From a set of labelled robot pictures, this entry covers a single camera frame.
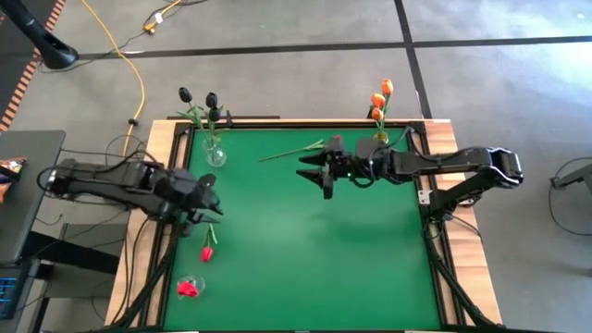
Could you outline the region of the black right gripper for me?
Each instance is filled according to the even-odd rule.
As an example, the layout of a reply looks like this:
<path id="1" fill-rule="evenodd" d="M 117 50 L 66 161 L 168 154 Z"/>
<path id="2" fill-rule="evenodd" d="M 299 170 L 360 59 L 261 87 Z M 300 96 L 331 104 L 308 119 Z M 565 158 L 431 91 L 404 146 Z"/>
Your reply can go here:
<path id="1" fill-rule="evenodd" d="M 361 139 L 357 142 L 354 153 L 346 151 L 346 155 L 337 161 L 329 162 L 330 154 L 319 153 L 299 158 L 305 164 L 323 167 L 319 169 L 301 169 L 296 174 L 310 180 L 323 192 L 325 200 L 333 197 L 334 180 L 349 179 L 360 188 L 367 188 L 380 179 L 393 181 L 392 154 L 393 150 L 385 143 L 375 139 Z"/>

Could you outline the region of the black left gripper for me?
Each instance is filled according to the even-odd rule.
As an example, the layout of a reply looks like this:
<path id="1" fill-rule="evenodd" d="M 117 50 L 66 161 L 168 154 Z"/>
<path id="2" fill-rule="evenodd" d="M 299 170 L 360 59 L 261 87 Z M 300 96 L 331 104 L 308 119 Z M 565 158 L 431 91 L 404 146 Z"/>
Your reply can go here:
<path id="1" fill-rule="evenodd" d="M 218 219 L 201 212 L 211 210 L 223 214 L 214 191 L 215 183 L 216 176 L 212 173 L 196 178 L 186 169 L 167 169 L 164 176 L 155 182 L 154 194 L 186 213 L 193 225 L 219 224 Z"/>

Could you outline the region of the black artificial tulip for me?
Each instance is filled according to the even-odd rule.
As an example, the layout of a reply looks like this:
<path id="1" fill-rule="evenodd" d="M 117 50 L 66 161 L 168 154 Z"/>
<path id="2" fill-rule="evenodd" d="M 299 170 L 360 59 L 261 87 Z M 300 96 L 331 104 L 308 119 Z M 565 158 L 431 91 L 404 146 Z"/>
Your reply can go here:
<path id="1" fill-rule="evenodd" d="M 205 97 L 205 104 L 208 108 L 207 120 L 210 131 L 209 145 L 213 147 L 215 145 L 215 129 L 216 123 L 220 119 L 220 111 L 217 107 L 218 99 L 214 92 L 210 92 Z"/>
<path id="2" fill-rule="evenodd" d="M 207 135 L 205 138 L 205 142 L 208 148 L 213 148 L 216 143 L 219 141 L 219 135 L 225 131 L 225 129 L 218 129 L 216 127 L 216 123 L 218 120 L 221 119 L 221 109 L 220 108 L 210 108 L 206 112 L 206 120 L 207 120 Z"/>
<path id="3" fill-rule="evenodd" d="M 214 136 L 215 125 L 210 119 L 209 113 L 192 101 L 192 95 L 187 88 L 180 87 L 178 94 L 179 99 L 189 106 L 189 110 L 185 113 L 181 113 L 181 115 L 190 120 L 193 125 L 198 127 L 198 129 L 204 135 L 204 142 L 206 143 L 206 146 L 208 148 L 213 148 L 216 142 Z"/>

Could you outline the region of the ribbed clear glass vase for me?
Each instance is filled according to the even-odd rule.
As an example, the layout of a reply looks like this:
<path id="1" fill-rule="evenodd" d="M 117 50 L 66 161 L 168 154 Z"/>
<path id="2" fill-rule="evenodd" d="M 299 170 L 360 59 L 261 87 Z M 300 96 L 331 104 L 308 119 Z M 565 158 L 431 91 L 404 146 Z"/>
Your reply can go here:
<path id="1" fill-rule="evenodd" d="M 226 164 L 227 154 L 216 141 L 203 143 L 204 158 L 211 167 L 222 167 Z"/>

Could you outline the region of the round clear glass vase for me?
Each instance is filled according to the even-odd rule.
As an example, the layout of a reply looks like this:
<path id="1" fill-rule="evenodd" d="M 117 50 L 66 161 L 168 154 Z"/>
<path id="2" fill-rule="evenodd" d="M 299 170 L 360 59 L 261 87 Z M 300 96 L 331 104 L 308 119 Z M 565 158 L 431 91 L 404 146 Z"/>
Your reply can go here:
<path id="1" fill-rule="evenodd" d="M 177 281 L 177 285 L 178 285 L 178 283 L 179 283 L 179 282 L 181 282 L 181 281 L 193 281 L 193 282 L 196 284 L 196 286 L 197 286 L 197 288 L 199 289 L 199 292 L 200 292 L 200 293 L 199 293 L 199 295 L 198 295 L 197 297 L 199 297 L 199 296 L 200 296 L 200 295 L 203 293 L 203 291 L 204 291 L 204 289 L 205 289 L 205 281 L 204 281 L 204 279 L 203 279 L 202 277 L 199 277 L 199 276 L 186 276 L 186 277 L 181 277 L 181 278 L 180 278 L 180 279 Z"/>

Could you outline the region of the dark grey desk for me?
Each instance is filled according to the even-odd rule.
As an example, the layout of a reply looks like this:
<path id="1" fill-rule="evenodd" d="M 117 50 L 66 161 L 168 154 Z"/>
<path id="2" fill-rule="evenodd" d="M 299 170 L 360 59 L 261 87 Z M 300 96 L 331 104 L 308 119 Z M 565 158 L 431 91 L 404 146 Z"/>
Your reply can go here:
<path id="1" fill-rule="evenodd" d="M 37 176 L 54 165 L 66 138 L 63 130 L 10 130 L 0 134 L 0 160 L 25 157 L 20 180 L 0 203 L 0 264 L 16 262 L 43 200 Z"/>

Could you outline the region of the colourful snack bag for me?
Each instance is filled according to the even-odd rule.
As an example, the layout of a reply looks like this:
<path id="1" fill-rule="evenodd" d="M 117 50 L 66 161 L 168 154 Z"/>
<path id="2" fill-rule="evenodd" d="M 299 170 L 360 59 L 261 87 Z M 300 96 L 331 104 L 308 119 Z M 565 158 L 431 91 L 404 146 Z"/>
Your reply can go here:
<path id="1" fill-rule="evenodd" d="M 10 187 L 20 180 L 26 164 L 26 157 L 0 160 L 0 204 L 4 203 Z"/>

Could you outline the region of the laptop with blue keys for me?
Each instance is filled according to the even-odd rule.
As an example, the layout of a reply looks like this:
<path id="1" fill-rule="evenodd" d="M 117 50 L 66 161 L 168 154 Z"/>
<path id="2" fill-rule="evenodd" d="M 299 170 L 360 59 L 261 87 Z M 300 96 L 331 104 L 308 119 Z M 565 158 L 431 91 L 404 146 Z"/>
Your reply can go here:
<path id="1" fill-rule="evenodd" d="M 20 265 L 0 265 L 0 320 L 14 316 L 27 276 Z"/>

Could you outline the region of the black stand pole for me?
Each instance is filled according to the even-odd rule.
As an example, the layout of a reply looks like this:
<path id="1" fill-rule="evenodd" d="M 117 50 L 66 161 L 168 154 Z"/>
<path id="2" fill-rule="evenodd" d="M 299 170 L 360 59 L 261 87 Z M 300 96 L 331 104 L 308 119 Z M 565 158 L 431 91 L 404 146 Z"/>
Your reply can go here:
<path id="1" fill-rule="evenodd" d="M 20 0 L 0 0 L 0 8 L 34 44 L 49 69 L 68 68 L 79 59 L 78 52 L 49 32 Z"/>

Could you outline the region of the black floor mat striped edge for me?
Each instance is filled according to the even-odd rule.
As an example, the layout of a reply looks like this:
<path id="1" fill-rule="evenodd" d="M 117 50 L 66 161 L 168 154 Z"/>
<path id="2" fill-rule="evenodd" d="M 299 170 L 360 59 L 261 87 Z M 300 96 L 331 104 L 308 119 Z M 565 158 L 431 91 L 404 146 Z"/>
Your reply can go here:
<path id="1" fill-rule="evenodd" d="M 65 0 L 21 2 L 49 32 L 65 6 Z M 37 48 L 0 9 L 0 131 L 7 131 L 13 123 L 39 60 Z"/>

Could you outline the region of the black stand foot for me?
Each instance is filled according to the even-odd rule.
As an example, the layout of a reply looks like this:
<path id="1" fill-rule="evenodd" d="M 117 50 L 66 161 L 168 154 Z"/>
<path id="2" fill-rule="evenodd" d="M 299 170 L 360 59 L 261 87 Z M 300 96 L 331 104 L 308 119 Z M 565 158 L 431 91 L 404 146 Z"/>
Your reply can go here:
<path id="1" fill-rule="evenodd" d="M 582 166 L 565 176 L 556 176 L 550 179 L 551 187 L 554 189 L 563 189 L 579 182 L 584 182 L 588 190 L 592 193 L 592 164 Z"/>

